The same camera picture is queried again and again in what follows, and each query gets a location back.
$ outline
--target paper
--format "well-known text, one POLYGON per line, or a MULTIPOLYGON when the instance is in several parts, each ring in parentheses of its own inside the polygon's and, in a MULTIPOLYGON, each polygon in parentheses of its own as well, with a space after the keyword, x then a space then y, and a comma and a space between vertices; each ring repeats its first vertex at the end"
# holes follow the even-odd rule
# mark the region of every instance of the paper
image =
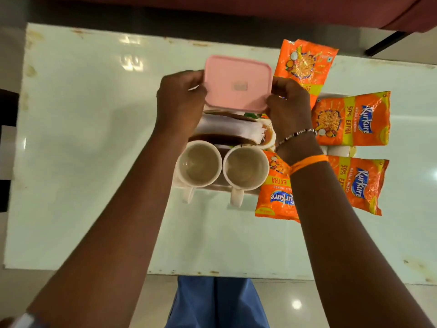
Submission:
POLYGON ((204 114, 200 119, 195 135, 218 134, 238 136, 260 144, 265 128, 259 122, 237 120, 228 116, 204 114))

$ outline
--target white table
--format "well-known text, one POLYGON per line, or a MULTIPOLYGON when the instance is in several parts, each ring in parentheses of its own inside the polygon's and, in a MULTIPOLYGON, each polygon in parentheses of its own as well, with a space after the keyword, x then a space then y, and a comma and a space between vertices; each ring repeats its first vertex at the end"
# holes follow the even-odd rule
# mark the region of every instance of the white table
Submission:
MULTIPOLYGON (((150 136, 163 75, 202 69, 211 54, 274 69, 278 53, 30 24, 6 267, 62 264, 150 136)), ((323 88, 346 95, 392 91, 390 144, 357 154, 391 160, 383 216, 357 213, 405 283, 437 284, 436 82, 433 65, 337 56, 323 88)), ((173 189, 149 273, 313 279, 298 223, 254 217, 253 196, 241 209, 228 202, 227 193, 199 190, 187 205, 173 189)))

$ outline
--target kurkure packet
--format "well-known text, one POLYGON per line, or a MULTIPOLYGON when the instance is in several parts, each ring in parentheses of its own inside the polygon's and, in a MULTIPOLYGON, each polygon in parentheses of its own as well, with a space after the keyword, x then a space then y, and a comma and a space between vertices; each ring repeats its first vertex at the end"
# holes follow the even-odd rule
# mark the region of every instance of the kurkure packet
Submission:
POLYGON ((312 118, 320 145, 387 145, 390 92, 317 99, 312 118))
POLYGON ((282 42, 274 75, 292 78, 309 92, 311 108, 322 90, 338 49, 298 39, 282 42))
POLYGON ((293 199, 289 166, 275 153, 264 151, 270 171, 258 196, 255 216, 299 221, 293 199))
POLYGON ((378 197, 384 184, 388 160, 328 156, 349 203, 375 215, 382 215, 378 197))

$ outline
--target mug handle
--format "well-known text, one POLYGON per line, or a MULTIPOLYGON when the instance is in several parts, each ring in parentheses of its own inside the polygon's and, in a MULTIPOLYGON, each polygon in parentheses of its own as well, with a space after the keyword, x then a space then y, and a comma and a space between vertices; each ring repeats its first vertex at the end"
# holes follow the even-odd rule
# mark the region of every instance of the mug handle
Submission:
POLYGON ((241 207, 243 203, 244 190, 235 187, 231 190, 231 205, 234 207, 241 207))
POLYGON ((193 199, 195 187, 184 187, 183 188, 183 202, 189 204, 193 199))

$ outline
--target plastic food container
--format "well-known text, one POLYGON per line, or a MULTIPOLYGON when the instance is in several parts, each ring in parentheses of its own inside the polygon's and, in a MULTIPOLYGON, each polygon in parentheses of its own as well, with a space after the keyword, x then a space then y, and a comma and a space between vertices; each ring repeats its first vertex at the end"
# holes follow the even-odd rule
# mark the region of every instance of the plastic food container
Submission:
POLYGON ((272 69, 263 62, 212 55, 205 64, 206 104, 213 108, 261 113, 272 88, 272 69))

